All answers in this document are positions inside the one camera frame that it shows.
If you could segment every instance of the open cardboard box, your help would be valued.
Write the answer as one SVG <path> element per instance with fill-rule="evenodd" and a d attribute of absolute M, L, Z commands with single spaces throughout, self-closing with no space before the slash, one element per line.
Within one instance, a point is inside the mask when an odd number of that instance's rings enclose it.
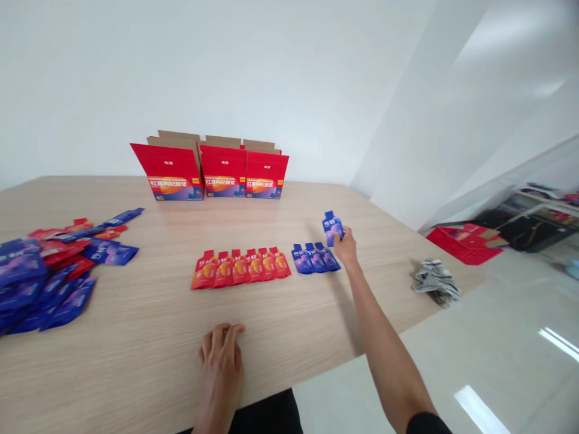
<path fill-rule="evenodd" d="M 203 200 L 203 180 L 193 149 L 131 143 L 155 199 Z"/>
<path fill-rule="evenodd" d="M 147 143 L 131 147 L 157 200 L 203 200 L 203 188 L 208 197 L 281 198 L 289 157 L 273 142 L 159 130 Z"/>

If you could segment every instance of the glossy floor tile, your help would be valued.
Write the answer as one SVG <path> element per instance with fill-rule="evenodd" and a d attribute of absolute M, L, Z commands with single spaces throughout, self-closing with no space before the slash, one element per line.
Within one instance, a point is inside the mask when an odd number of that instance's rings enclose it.
<path fill-rule="evenodd" d="M 469 385 L 508 432 L 579 432 L 579 362 L 539 334 L 579 347 L 579 281 L 540 254 L 506 251 L 487 281 L 402 334 L 441 417 L 481 432 L 454 395 Z M 305 433 L 393 433 L 365 357 L 294 387 Z"/>

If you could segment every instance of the gray rag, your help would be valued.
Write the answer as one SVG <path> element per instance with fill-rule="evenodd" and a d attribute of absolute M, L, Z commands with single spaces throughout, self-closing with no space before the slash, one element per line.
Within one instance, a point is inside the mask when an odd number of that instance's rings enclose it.
<path fill-rule="evenodd" d="M 418 283 L 412 285 L 415 292 L 432 292 L 441 307 L 447 309 L 460 300 L 460 288 L 448 268 L 438 259 L 426 259 L 416 273 Z"/>

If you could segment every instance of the hand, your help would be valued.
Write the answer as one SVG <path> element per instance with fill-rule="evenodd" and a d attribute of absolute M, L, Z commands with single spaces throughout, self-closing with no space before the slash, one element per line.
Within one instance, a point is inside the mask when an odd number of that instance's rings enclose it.
<path fill-rule="evenodd" d="M 344 226 L 344 237 L 342 240 L 340 240 L 340 234 L 334 232 L 334 250 L 346 267 L 358 262 L 356 240 L 354 240 L 351 228 Z"/>
<path fill-rule="evenodd" d="M 199 360 L 203 367 L 201 400 L 195 433 L 227 434 L 239 405 L 243 383 L 241 349 L 235 342 L 242 324 L 219 324 L 203 337 Z"/>

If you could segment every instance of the person's left hand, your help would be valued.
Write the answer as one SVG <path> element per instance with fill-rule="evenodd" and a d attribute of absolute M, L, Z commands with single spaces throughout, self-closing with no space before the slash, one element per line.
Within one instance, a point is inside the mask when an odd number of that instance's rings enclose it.
<path fill-rule="evenodd" d="M 219 324 L 203 337 L 199 360 L 203 367 L 201 400 L 195 432 L 227 434 L 239 405 L 243 383 L 241 349 L 235 338 L 242 324 Z"/>

